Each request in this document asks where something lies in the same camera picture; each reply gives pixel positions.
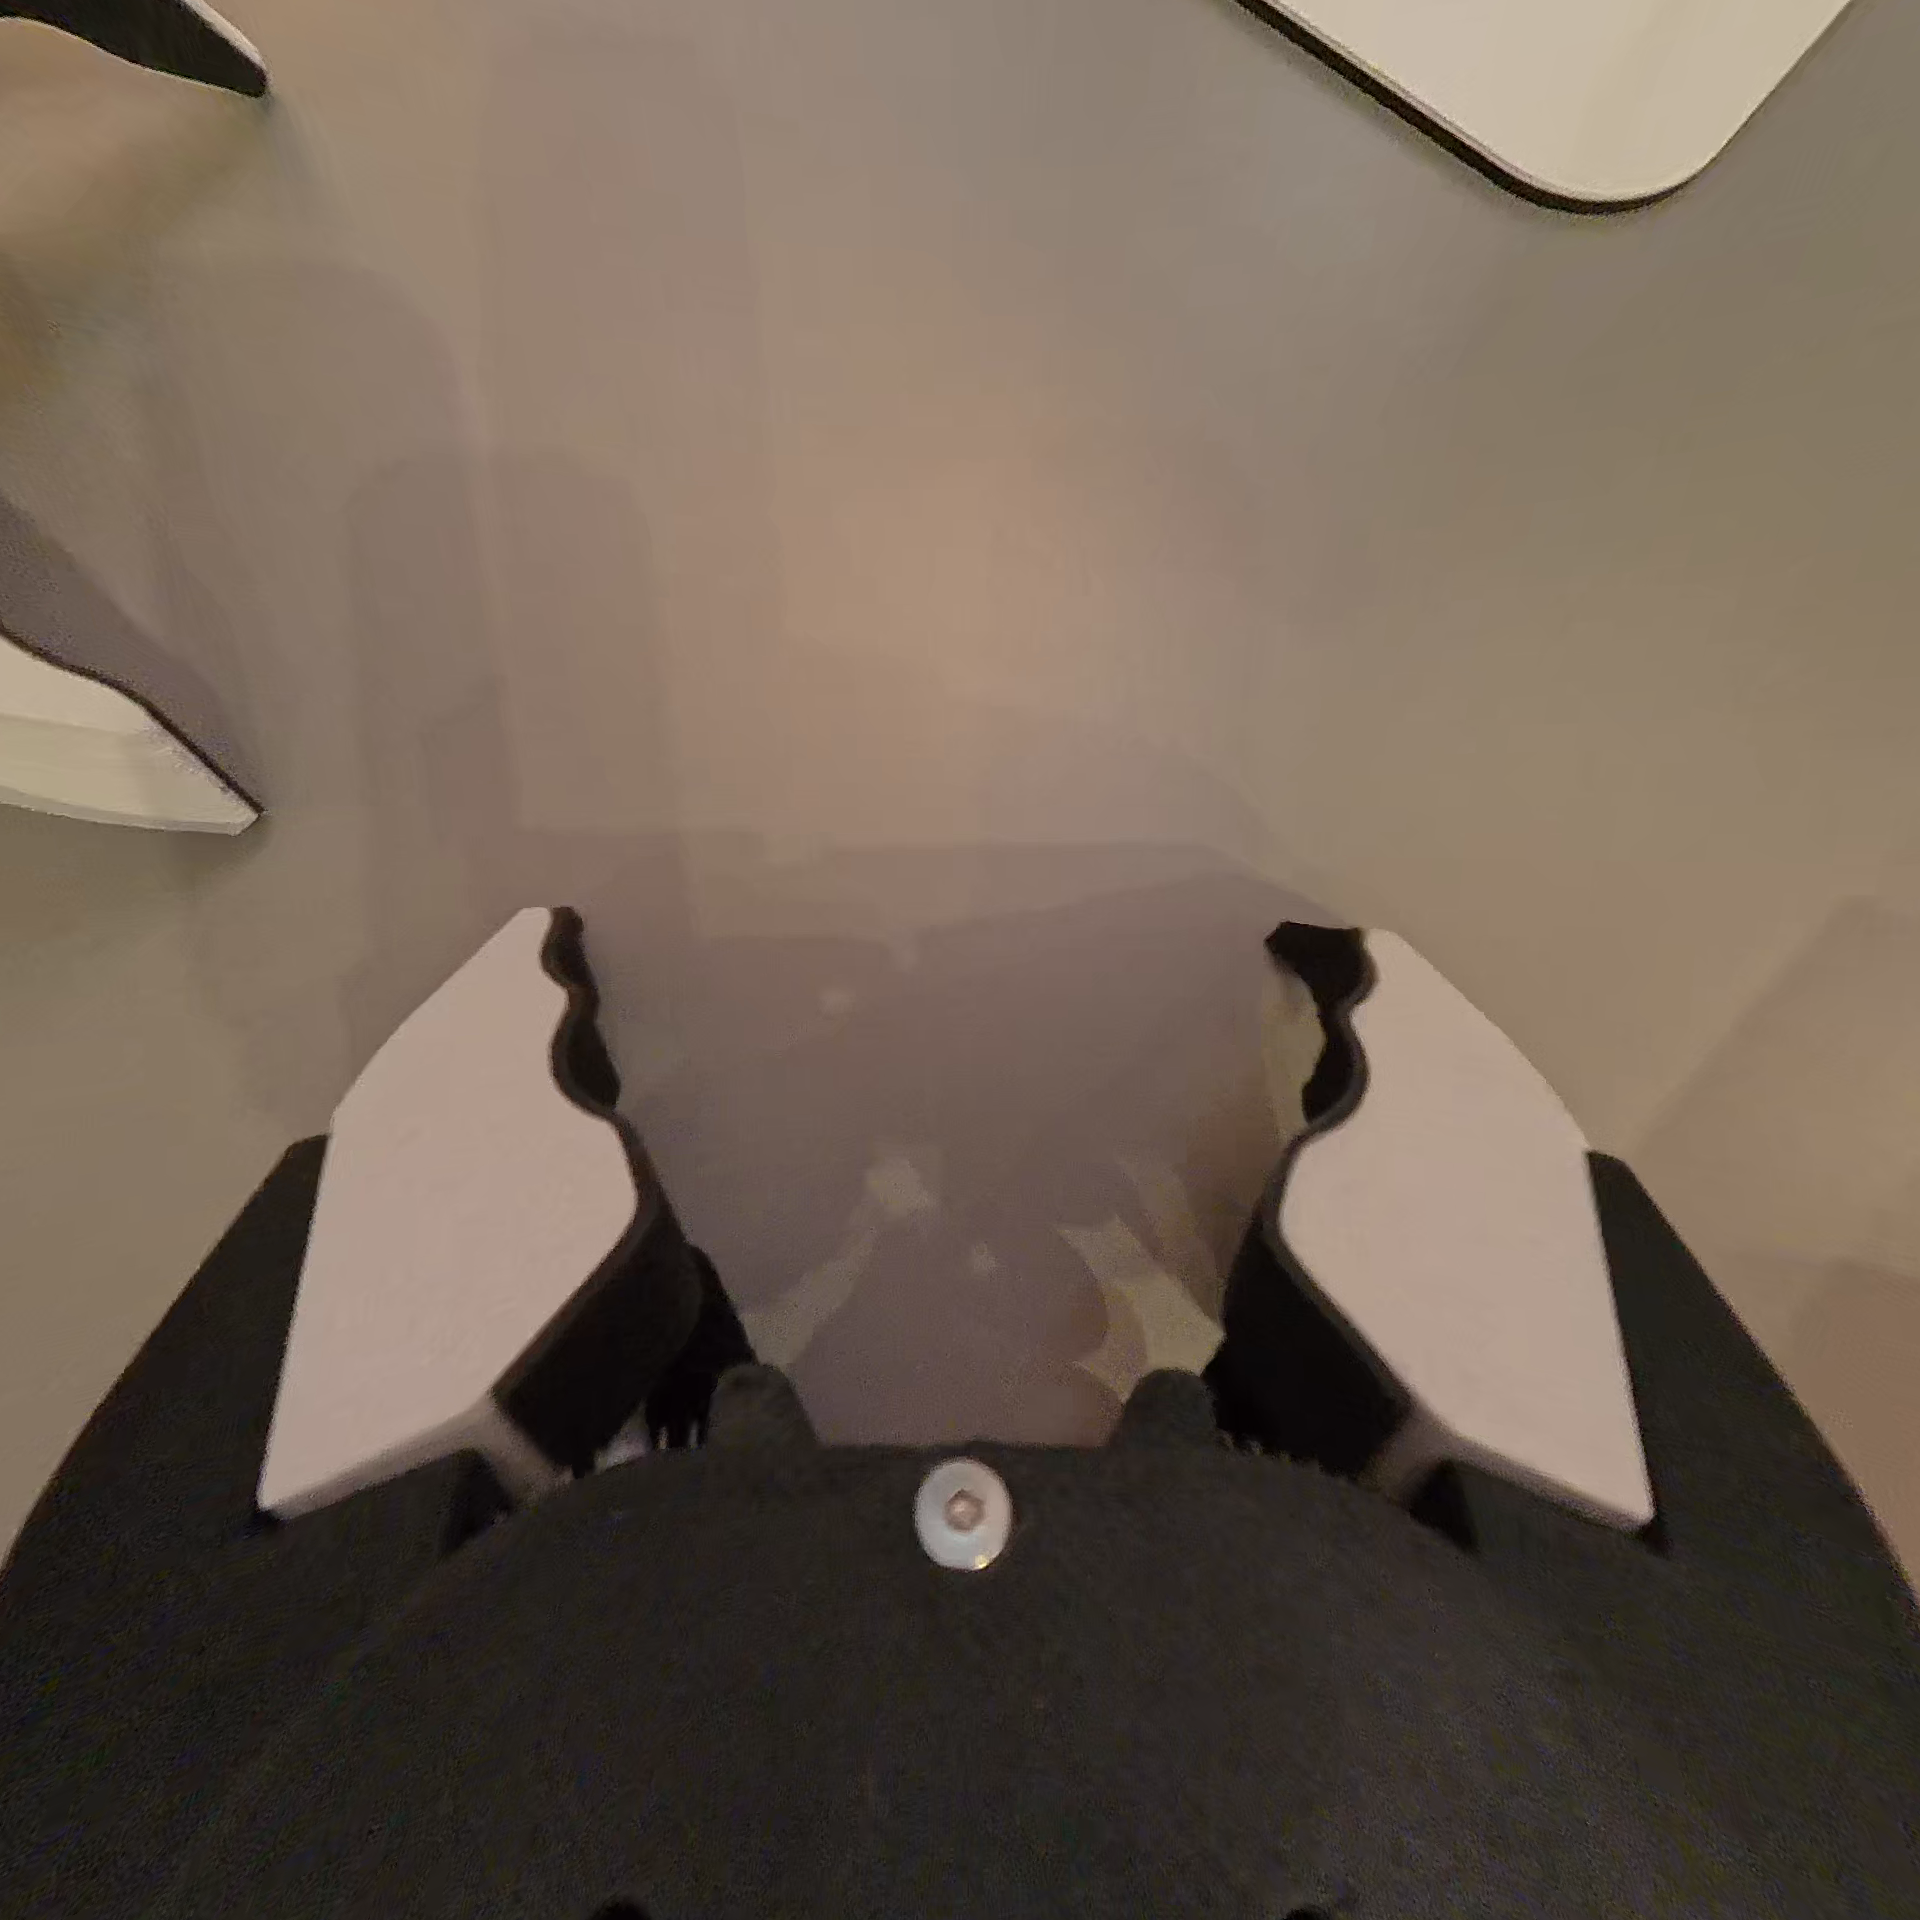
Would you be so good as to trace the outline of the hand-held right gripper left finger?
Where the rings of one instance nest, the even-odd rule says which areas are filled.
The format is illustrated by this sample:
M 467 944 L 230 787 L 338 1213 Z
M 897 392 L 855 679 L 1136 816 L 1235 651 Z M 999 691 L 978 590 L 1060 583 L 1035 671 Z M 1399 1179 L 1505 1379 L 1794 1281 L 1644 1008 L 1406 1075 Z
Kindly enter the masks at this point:
M 583 920 L 523 908 L 332 1116 L 256 1503 L 295 1520 L 463 1451 L 518 1503 L 561 1487 L 663 1364 L 665 1251 Z

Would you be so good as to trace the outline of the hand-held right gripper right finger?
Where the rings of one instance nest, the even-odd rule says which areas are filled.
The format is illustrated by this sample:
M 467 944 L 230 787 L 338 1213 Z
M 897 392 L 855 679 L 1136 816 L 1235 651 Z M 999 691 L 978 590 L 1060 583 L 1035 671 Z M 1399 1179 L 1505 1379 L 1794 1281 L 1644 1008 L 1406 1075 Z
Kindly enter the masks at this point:
M 1280 1174 L 1275 1255 L 1383 1374 L 1359 1473 L 1412 1502 L 1472 1467 L 1641 1532 L 1656 1495 L 1588 1139 L 1521 1046 L 1402 934 L 1282 926 L 1275 958 L 1359 964 L 1327 1004 L 1351 1080 Z

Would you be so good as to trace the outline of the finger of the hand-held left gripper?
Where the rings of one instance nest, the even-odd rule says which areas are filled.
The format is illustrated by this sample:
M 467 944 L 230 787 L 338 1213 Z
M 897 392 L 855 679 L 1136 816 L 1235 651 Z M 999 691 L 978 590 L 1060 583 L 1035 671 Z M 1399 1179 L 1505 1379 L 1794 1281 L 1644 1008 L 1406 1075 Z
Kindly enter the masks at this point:
M 260 53 L 207 3 L 2 3 L 2 17 L 30 21 L 164 78 L 252 100 L 270 91 Z
M 161 635 L 6 499 L 6 804 L 146 832 L 259 825 L 254 753 L 203 654 Z

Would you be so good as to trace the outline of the wooden document stand white base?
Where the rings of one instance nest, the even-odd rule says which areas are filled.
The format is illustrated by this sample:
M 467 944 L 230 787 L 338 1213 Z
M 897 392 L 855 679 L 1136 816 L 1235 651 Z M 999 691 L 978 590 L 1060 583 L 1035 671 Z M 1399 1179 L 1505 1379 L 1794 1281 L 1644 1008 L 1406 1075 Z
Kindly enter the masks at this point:
M 1524 200 L 1627 209 L 1696 181 L 1850 3 L 1252 3 Z

